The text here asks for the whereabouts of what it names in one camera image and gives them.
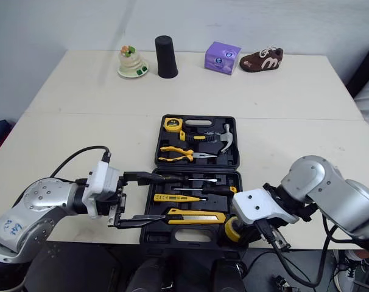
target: handwritten label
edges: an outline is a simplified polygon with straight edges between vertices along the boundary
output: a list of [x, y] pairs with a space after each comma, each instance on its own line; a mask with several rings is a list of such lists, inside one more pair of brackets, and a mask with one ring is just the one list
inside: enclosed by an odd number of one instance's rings
[[12, 220], [7, 220], [3, 225], [3, 230], [11, 235], [17, 235], [18, 231], [22, 230], [22, 226]]

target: purple tissue box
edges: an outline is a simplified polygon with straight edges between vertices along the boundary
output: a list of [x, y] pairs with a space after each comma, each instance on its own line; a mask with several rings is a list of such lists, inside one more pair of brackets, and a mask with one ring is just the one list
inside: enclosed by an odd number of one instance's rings
[[219, 71], [226, 74], [232, 74], [237, 62], [241, 47], [231, 46], [214, 42], [211, 44], [205, 54], [205, 68]]

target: white table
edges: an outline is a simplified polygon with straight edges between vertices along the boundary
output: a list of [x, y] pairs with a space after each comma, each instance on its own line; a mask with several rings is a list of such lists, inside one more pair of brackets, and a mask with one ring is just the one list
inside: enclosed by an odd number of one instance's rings
[[[369, 187], [369, 127], [325, 57], [286, 55], [278, 70], [238, 68], [229, 76], [202, 69], [203, 54], [177, 53], [180, 73], [165, 80], [156, 76], [154, 54], [144, 53], [152, 70], [136, 80], [116, 75], [113, 52], [65, 55], [0, 149], [0, 215], [27, 185], [82, 147], [107, 145], [111, 166], [120, 171], [152, 171], [167, 113], [235, 116], [245, 190], [277, 186], [304, 155], [323, 156], [345, 178]], [[99, 157], [98, 150], [85, 153], [60, 175], [86, 177]], [[147, 187], [132, 183], [125, 192], [124, 218], [143, 214]], [[107, 228], [105, 217], [79, 215], [62, 219], [49, 239], [136, 244], [139, 230]], [[319, 249], [325, 239], [319, 213], [280, 230], [294, 248]]]

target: brown shoe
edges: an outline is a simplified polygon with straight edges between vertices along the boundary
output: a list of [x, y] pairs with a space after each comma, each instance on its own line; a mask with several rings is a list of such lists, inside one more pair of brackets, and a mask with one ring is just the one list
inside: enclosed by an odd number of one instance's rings
[[283, 50], [268, 47], [260, 52], [242, 57], [240, 67], [247, 72], [260, 72], [279, 68], [283, 58]]

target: pliers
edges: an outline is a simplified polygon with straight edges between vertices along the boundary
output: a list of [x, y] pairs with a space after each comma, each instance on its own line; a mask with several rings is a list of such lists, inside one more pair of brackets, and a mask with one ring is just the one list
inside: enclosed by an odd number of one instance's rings
[[164, 158], [159, 157], [159, 160], [172, 162], [172, 161], [178, 161], [187, 159], [188, 161], [192, 162], [194, 158], [211, 158], [211, 157], [217, 157], [217, 155], [212, 155], [204, 152], [194, 152], [193, 150], [183, 150], [181, 148], [177, 148], [174, 146], [168, 146], [168, 147], [160, 147], [160, 151], [167, 152], [167, 151], [174, 151], [180, 154], [183, 154], [184, 156], [179, 156], [176, 158]]

